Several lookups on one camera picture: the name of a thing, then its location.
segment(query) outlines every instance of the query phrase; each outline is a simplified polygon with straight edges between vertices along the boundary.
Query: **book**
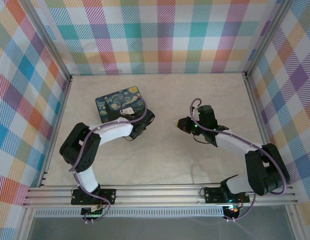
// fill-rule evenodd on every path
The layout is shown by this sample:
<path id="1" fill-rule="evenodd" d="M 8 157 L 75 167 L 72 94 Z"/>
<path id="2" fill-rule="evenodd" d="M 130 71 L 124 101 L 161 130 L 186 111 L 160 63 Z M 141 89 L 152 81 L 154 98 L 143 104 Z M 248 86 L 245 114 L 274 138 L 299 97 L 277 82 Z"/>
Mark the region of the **book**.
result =
<path id="1" fill-rule="evenodd" d="M 145 110 L 144 102 L 137 86 L 132 86 L 95 99 L 101 122 L 107 123 L 122 117 L 134 116 L 135 113 Z"/>

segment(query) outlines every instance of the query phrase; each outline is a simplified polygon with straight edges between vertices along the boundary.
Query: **wire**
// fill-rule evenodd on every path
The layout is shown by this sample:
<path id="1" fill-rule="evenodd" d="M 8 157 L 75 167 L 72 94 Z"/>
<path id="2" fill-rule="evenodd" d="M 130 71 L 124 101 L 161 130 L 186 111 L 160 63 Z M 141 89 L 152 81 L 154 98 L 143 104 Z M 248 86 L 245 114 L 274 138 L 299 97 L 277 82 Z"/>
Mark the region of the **wire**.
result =
<path id="1" fill-rule="evenodd" d="M 73 194 L 73 190 L 74 189 L 79 189 L 77 186 L 75 186 L 75 187 L 73 187 L 71 190 L 70 190 L 70 195 L 72 196 L 72 197 L 75 197 L 75 195 Z"/>
<path id="2" fill-rule="evenodd" d="M 97 219 L 95 219 L 95 220 L 94 220 L 95 222 L 98 222 L 99 220 L 101 220 L 101 219 L 109 212 L 109 210 L 110 210 L 110 208 L 111 208 L 111 203 L 110 203 L 110 201 L 108 201 L 106 198 L 101 197 L 101 196 L 98 196 L 98 195 L 94 195 L 94 194 L 90 193 L 89 191 L 87 191 L 87 190 L 81 185 L 79 178 L 78 178 L 77 175 L 75 174 L 75 173 L 76 173 L 75 168 L 77 167 L 77 165 L 79 164 L 79 162 L 80 162 L 80 160 L 81 160 L 81 158 L 82 158 L 85 145 L 86 145 L 86 143 L 87 143 L 87 141 L 88 141 L 88 139 L 89 139 L 89 137 L 91 136 L 92 133 L 94 133 L 94 132 L 97 131 L 97 130 L 103 129 L 103 128 L 105 128 L 105 127 L 109 127 L 109 126 L 115 126 L 115 125 L 119 125 L 119 124 L 132 124 L 132 123 L 138 122 L 139 120 L 141 120 L 141 119 L 143 119 L 143 118 L 145 117 L 145 115 L 146 115 L 146 113 L 147 113 L 147 104 L 146 104 L 145 100 L 144 100 L 141 96 L 138 96 L 137 94 L 128 94 L 128 95 L 125 95 L 125 96 L 122 98 L 122 100 L 121 100 L 121 103 L 120 103 L 120 110 L 123 110 L 123 100 L 124 100 L 125 98 L 129 97 L 129 96 L 136 96 L 136 97 L 138 97 L 139 99 L 141 99 L 141 100 L 143 101 L 143 103 L 144 103 L 144 105 L 145 105 L 144 113 L 143 113 L 139 118 L 134 119 L 134 120 L 107 122 L 107 123 L 104 123 L 104 124 L 99 125 L 98 127 L 95 127 L 93 130 L 91 130 L 91 131 L 86 135 L 86 137 L 85 137 L 85 139 L 84 139 L 84 141 L 83 141 L 83 143 L 82 143 L 82 145 L 81 145 L 81 148 L 80 148 L 78 157 L 77 157 L 77 159 L 76 159 L 76 162 L 75 162 L 74 165 L 68 170 L 69 172 L 72 172 L 72 173 L 73 173 L 73 176 L 74 176 L 74 178 L 75 178 L 75 181 L 77 182 L 78 187 L 79 187 L 83 192 L 85 192 L 86 194 L 88 194 L 88 195 L 90 195 L 90 196 L 92 196 L 92 197 L 94 197 L 94 198 L 96 198 L 96 199 L 100 199 L 100 200 L 102 200 L 102 201 L 104 201 L 104 202 L 107 203 L 107 206 L 108 206 L 107 210 L 106 210 L 100 217 L 98 217 Z M 85 220 L 85 223 L 86 223 L 86 224 L 89 222 L 89 221 L 86 219 L 86 214 L 84 215 L 84 220 Z"/>
<path id="3" fill-rule="evenodd" d="M 198 126 L 200 127 L 201 129 L 205 130 L 205 131 L 209 131 L 209 132 L 213 132 L 213 133 L 218 133 L 218 134 L 224 134 L 224 135 L 227 135 L 227 136 L 231 136 L 233 138 L 236 138 L 238 140 L 240 140 L 241 142 L 249 145 L 249 146 L 252 146 L 253 148 L 255 149 L 258 149 L 259 151 L 261 151 L 266 157 L 268 157 L 268 159 L 274 164 L 276 170 L 278 171 L 279 175 L 280 175 L 280 178 L 283 182 L 283 189 L 281 192 L 274 192 L 274 191 L 271 191 L 270 193 L 271 194 L 275 194 L 275 195 L 283 195 L 285 192 L 286 192 L 286 188 L 287 188 L 287 184 L 286 184 L 286 179 L 284 177 L 284 174 L 282 173 L 282 170 L 280 169 L 279 165 L 276 163 L 276 161 L 272 158 L 271 155 L 269 155 L 264 149 L 260 148 L 259 146 L 255 145 L 254 143 L 250 142 L 250 141 L 247 141 L 246 139 L 240 137 L 240 136 L 237 136 L 235 134 L 232 134 L 232 133 L 229 133 L 229 132 L 225 132 L 225 131 L 218 131 L 218 130 L 212 130 L 212 129 L 209 129 L 209 128 L 206 128 L 202 125 L 200 125 L 196 119 L 194 118 L 193 116 L 193 105 L 196 101 L 199 101 L 199 104 L 197 106 L 200 106 L 202 104 L 202 100 L 200 98 L 195 98 L 192 102 L 191 102 L 191 105 L 189 106 L 189 113 L 190 113 L 190 117 L 191 119 L 193 120 L 193 122 Z"/>
<path id="4" fill-rule="evenodd" d="M 205 198 L 205 196 L 201 194 L 201 192 L 202 192 L 202 190 L 203 190 L 204 188 L 206 188 L 206 187 L 203 186 L 203 187 L 199 190 L 199 195 L 200 195 L 202 198 Z"/>
<path id="5" fill-rule="evenodd" d="M 106 198 L 105 195 L 102 195 L 102 197 L 103 197 L 103 198 Z M 102 201 L 102 200 L 100 200 L 100 204 L 101 204 L 101 206 L 103 207 L 103 201 Z M 106 208 L 106 206 L 107 206 L 107 203 L 105 204 L 105 206 L 103 207 L 103 209 Z"/>
<path id="6" fill-rule="evenodd" d="M 141 99 L 145 105 L 145 110 L 144 110 L 144 113 L 142 114 L 142 116 L 140 116 L 139 118 L 137 119 L 134 119 L 134 120 L 129 120 L 129 121 L 111 121 L 111 122 L 106 122 L 104 124 L 101 124 L 97 127 L 95 127 L 93 130 L 91 130 L 85 137 L 84 141 L 83 141 L 83 144 L 81 145 L 81 148 L 80 148 L 80 151 L 79 151 L 79 154 L 78 154 L 78 157 L 76 159 L 76 162 L 74 163 L 74 165 L 68 170 L 69 172 L 74 172 L 75 171 L 75 168 L 77 167 L 77 165 L 79 164 L 81 158 L 82 158 L 82 155 L 83 155 L 83 152 L 84 152 L 84 148 L 85 148 L 85 145 L 89 139 L 89 137 L 92 135 L 92 133 L 94 133 L 95 131 L 97 130 L 100 130 L 100 129 L 103 129 L 103 128 L 106 128 L 106 127 L 109 127 L 109 126 L 115 126 L 115 125 L 119 125 L 119 124 L 132 124 L 132 123 L 135 123 L 135 122 L 138 122 L 139 120 L 143 119 L 147 113 L 147 105 L 146 105 L 146 102 L 145 100 L 138 96 L 137 94 L 128 94 L 128 95 L 125 95 L 122 100 L 121 100 L 121 103 L 120 103 L 120 110 L 123 110 L 123 100 L 129 96 L 136 96 L 138 97 L 139 99 Z"/>
<path id="7" fill-rule="evenodd" d="M 240 209 L 242 209 L 243 208 L 243 204 L 244 204 L 243 197 L 242 197 L 242 195 L 240 193 L 238 195 L 239 195 L 240 201 L 241 201 Z"/>
<path id="8" fill-rule="evenodd" d="M 200 143 L 200 144 L 210 144 L 209 142 L 198 141 L 198 140 L 195 138 L 195 135 L 193 135 L 193 139 L 194 139 L 196 142 Z"/>
<path id="9" fill-rule="evenodd" d="M 203 222 L 201 220 L 198 220 L 194 217 L 190 217 L 189 218 L 192 222 L 194 223 L 197 223 L 197 224 L 201 224 L 203 226 L 214 226 L 214 225 L 219 225 L 219 224 L 227 224 L 227 222 L 225 220 L 222 220 L 222 221 L 217 221 L 217 222 L 212 222 L 212 223 L 206 223 L 206 222 Z M 246 228 L 244 228 L 242 225 L 240 225 L 237 221 L 234 222 L 234 224 L 238 225 L 241 229 L 243 229 L 247 234 L 249 234 L 253 239 L 256 239 L 258 240 L 259 238 L 257 238 L 256 236 L 254 236 L 252 233 L 250 233 L 250 231 L 248 231 Z"/>
<path id="10" fill-rule="evenodd" d="M 126 141 L 131 142 L 131 141 L 133 141 L 135 138 L 132 138 L 132 139 L 127 139 L 126 137 L 124 137 L 124 139 L 125 139 Z"/>
<path id="11" fill-rule="evenodd" d="M 149 123 L 146 126 L 150 125 L 154 121 L 154 119 L 155 119 L 155 116 L 149 121 Z"/>

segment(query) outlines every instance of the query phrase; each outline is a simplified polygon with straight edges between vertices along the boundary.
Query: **metal bar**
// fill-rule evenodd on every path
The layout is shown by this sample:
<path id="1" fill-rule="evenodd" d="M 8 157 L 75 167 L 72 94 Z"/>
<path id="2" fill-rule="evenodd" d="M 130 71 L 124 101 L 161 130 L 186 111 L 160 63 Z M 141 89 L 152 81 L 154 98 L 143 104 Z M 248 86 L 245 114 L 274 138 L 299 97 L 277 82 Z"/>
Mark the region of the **metal bar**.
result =
<path id="1" fill-rule="evenodd" d="M 202 187 L 219 187 L 219 184 L 164 184 L 164 185 L 108 185 L 103 189 L 116 189 L 116 201 L 114 207 L 202 207 L 202 206 L 230 206 L 232 203 L 210 203 L 200 196 Z M 71 205 L 71 190 L 74 186 L 30 188 L 24 201 L 27 208 L 68 207 Z M 297 199 L 292 186 L 287 186 L 284 195 L 267 194 L 257 196 L 256 205 L 291 205 L 296 204 Z"/>
<path id="2" fill-rule="evenodd" d="M 66 208 L 38 208 L 35 218 L 78 218 L 81 207 Z M 100 214 L 90 214 L 90 217 L 99 217 Z M 222 206 L 201 207 L 112 207 L 105 217 L 116 218 L 181 218 L 181 217 L 222 217 Z"/>
<path id="3" fill-rule="evenodd" d="M 261 35 L 261 32 L 264 29 L 264 26 L 270 16 L 270 14 L 272 13 L 272 10 L 274 8 L 276 4 L 276 1 L 268 1 L 268 3 L 266 4 L 265 10 L 260 18 L 260 20 L 258 21 L 258 25 L 256 26 L 256 30 L 255 30 L 255 34 L 251 37 L 250 43 L 246 48 L 246 52 L 245 55 L 239 65 L 238 68 L 238 72 L 240 73 L 241 71 L 243 71 L 247 65 L 247 62 L 250 58 L 250 55 L 252 54 L 252 51 Z"/>
<path id="4" fill-rule="evenodd" d="M 310 240 L 310 234 L 305 228 L 306 224 L 298 205 L 286 205 L 288 219 L 294 236 L 298 240 Z"/>
<path id="5" fill-rule="evenodd" d="M 260 111 L 258 104 L 257 104 L 257 99 L 256 99 L 256 96 L 254 94 L 252 84 L 250 83 L 250 81 L 248 80 L 248 78 L 244 72 L 242 73 L 242 77 L 243 77 L 244 84 L 245 84 L 245 87 L 247 90 L 247 94 L 248 94 L 248 98 L 249 98 L 249 101 L 251 104 L 251 108 L 253 109 L 253 113 L 254 113 L 254 116 L 255 116 L 255 119 L 257 122 L 257 127 L 259 130 L 261 141 L 263 142 L 263 144 L 268 144 L 270 142 L 269 136 L 268 136 L 267 131 L 266 131 L 266 126 L 265 126 L 264 120 L 262 118 L 261 111 Z"/>
<path id="6" fill-rule="evenodd" d="M 22 213 L 20 214 L 18 219 L 14 240 L 28 239 L 35 213 L 36 209 L 34 208 L 22 208 Z"/>
<path id="7" fill-rule="evenodd" d="M 53 40 L 51 39 L 49 33 L 47 32 L 44 24 L 42 23 L 39 15 L 37 14 L 33 4 L 30 3 L 29 0 L 19 0 L 19 3 L 23 7 L 30 21 L 33 23 L 38 35 L 42 39 L 47 50 L 49 51 L 49 54 L 52 56 L 57 66 L 62 71 L 64 77 L 70 80 L 71 74 L 68 68 L 66 67 L 61 55 L 59 54 L 59 51 L 56 49 L 55 44 Z"/>
<path id="8" fill-rule="evenodd" d="M 67 99 L 68 99 L 69 94 L 70 94 L 71 86 L 72 86 L 72 82 L 71 81 L 67 82 L 66 88 L 65 88 L 64 98 L 63 98 L 63 100 L 61 102 L 59 113 L 57 115 L 58 117 L 57 117 L 56 125 L 55 125 L 55 128 L 54 128 L 52 137 L 51 137 L 51 139 L 49 141 L 48 151 L 47 151 L 47 154 L 46 154 L 45 159 L 44 159 L 43 167 L 40 170 L 39 179 L 37 181 L 37 186 L 39 188 L 42 185 L 42 181 L 43 181 L 44 175 L 48 172 L 49 167 L 50 167 L 50 163 L 51 163 L 51 160 L 52 160 L 52 155 L 53 155 L 56 139 L 57 139 L 60 127 L 61 127 L 63 113 L 64 113 L 64 110 L 65 110 L 65 107 L 66 107 Z"/>
<path id="9" fill-rule="evenodd" d="M 65 55 L 68 61 L 68 69 L 73 75 L 79 75 L 80 72 L 78 71 L 78 68 L 74 62 L 74 59 L 70 53 L 69 48 L 67 47 L 64 38 L 57 26 L 56 21 L 54 20 L 49 7 L 47 6 L 46 0 L 35 0 L 44 15 L 50 29 L 55 35 L 56 38 L 56 44 L 58 45 L 59 50 Z"/>
<path id="10" fill-rule="evenodd" d="M 273 40 L 273 37 L 275 36 L 276 31 L 280 27 L 284 17 L 286 16 L 286 13 L 289 11 L 291 5 L 293 4 L 293 0 L 283 0 L 282 4 L 278 8 L 278 11 L 276 13 L 276 16 L 274 17 L 273 21 L 271 22 L 269 29 L 264 36 L 259 48 L 257 49 L 250 66 L 247 69 L 247 76 L 252 76 L 254 70 L 258 66 L 259 62 L 262 59 L 262 56 L 264 55 L 267 47 L 269 46 L 270 42 Z"/>

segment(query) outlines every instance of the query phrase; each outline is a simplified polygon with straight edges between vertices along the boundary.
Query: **plaid fabric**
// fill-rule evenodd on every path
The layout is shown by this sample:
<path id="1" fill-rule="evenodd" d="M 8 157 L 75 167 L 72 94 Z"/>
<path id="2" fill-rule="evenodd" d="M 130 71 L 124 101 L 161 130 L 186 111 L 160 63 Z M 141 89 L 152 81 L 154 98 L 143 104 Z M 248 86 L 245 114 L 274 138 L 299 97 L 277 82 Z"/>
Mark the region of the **plaid fabric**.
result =
<path id="1" fill-rule="evenodd" d="M 241 72 L 263 13 L 274 4 L 46 0 L 42 11 L 32 2 L 69 70 L 81 75 Z"/>
<path id="2" fill-rule="evenodd" d="M 310 229 L 310 0 L 295 0 L 252 83 Z"/>
<path id="3" fill-rule="evenodd" d="M 253 50 L 251 51 L 250 55 L 249 55 L 248 61 L 247 61 L 246 66 L 244 68 L 244 72 L 246 72 L 248 70 L 249 66 L 251 65 L 252 60 L 253 60 L 253 58 L 255 56 L 255 53 L 259 49 L 259 47 L 261 46 L 261 43 L 262 43 L 262 41 L 263 41 L 263 39 L 265 37 L 265 34 L 269 31 L 271 22 L 275 18 L 276 13 L 279 10 L 282 2 L 283 2 L 283 0 L 276 0 L 276 3 L 274 5 L 273 9 L 271 10 L 270 15 L 268 16 L 268 19 L 267 19 L 267 21 L 266 21 L 262 31 L 260 32 L 260 35 L 259 35 L 259 37 L 257 39 L 257 42 L 256 42 Z"/>
<path id="4" fill-rule="evenodd" d="M 0 239 L 38 180 L 66 80 L 17 0 L 0 0 Z"/>

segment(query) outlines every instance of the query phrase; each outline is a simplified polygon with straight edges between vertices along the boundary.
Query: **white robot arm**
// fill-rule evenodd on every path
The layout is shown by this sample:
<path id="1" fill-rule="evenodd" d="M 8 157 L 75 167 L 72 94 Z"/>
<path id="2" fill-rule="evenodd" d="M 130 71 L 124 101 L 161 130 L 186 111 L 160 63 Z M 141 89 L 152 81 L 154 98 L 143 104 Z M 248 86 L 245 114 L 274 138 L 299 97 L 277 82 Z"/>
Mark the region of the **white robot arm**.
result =
<path id="1" fill-rule="evenodd" d="M 130 124 L 126 118 L 120 117 L 112 122 L 114 123 L 127 122 L 127 123 L 109 125 L 99 130 L 96 130 L 94 133 L 99 135 L 100 137 L 98 146 L 101 146 L 104 143 L 107 143 L 117 138 L 127 137 L 131 134 L 133 130 L 133 125 Z M 90 126 L 89 130 L 93 130 L 94 128 L 100 126 L 103 125 Z M 90 166 L 88 169 L 84 171 L 75 172 L 74 174 L 77 176 L 80 185 L 89 193 L 93 192 L 99 186 L 99 183 L 95 178 L 92 166 Z"/>
<path id="2" fill-rule="evenodd" d="M 203 135 L 213 146 L 223 148 L 245 159 L 247 174 L 236 175 L 220 183 L 228 196 L 245 192 L 255 192 L 263 196 L 272 192 L 284 185 L 278 169 L 284 176 L 285 182 L 290 181 L 288 171 L 275 145 L 250 143 L 242 137 L 235 136 L 229 128 L 218 125 L 210 105 L 195 107 L 192 114 L 192 118 L 181 118 L 176 126 L 188 134 Z"/>

